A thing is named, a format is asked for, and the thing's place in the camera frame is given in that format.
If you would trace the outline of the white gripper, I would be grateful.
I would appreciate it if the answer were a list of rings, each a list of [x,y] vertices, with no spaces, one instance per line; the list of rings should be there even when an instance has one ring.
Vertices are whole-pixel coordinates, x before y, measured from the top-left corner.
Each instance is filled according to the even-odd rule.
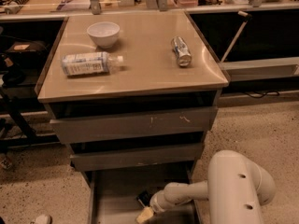
[[[137,224],[143,224],[144,222],[151,219],[154,216],[154,212],[165,212],[169,209],[170,202],[164,197],[164,191],[160,190],[151,197],[149,205],[150,207],[145,207],[135,219]]]

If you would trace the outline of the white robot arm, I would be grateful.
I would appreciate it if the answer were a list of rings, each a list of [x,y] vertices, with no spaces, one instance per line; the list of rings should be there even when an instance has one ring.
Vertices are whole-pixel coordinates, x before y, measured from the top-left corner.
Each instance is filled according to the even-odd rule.
[[[240,153],[222,150],[211,158],[206,181],[167,184],[153,194],[135,222],[145,224],[158,213],[207,199],[210,224],[264,224],[261,207],[275,194],[274,178],[263,167]]]

